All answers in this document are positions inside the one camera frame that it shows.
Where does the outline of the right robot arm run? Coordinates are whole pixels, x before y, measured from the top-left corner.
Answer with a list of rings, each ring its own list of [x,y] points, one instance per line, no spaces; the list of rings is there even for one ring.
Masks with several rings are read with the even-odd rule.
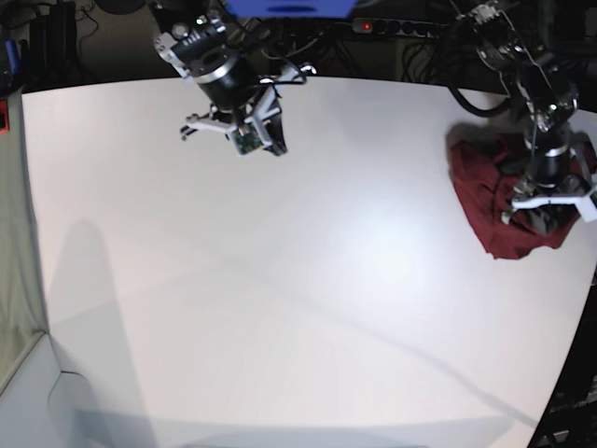
[[[187,140],[198,132],[224,135],[245,156],[257,150],[287,152],[279,89],[303,85],[316,69],[283,56],[277,76],[261,75],[249,61],[266,40],[226,11],[219,1],[148,1],[155,22],[153,46],[160,58],[209,100],[206,114],[191,114],[180,129]]]

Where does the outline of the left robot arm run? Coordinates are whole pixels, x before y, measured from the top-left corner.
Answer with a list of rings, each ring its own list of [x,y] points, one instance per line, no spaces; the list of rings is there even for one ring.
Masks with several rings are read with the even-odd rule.
[[[521,99],[523,143],[529,154],[513,197],[501,214],[508,225],[522,211],[573,207],[586,222],[596,218],[596,176],[583,145],[574,142],[570,119],[578,90],[542,35],[522,26],[517,1],[454,1],[454,28],[470,29],[481,61],[498,73],[508,108]]]

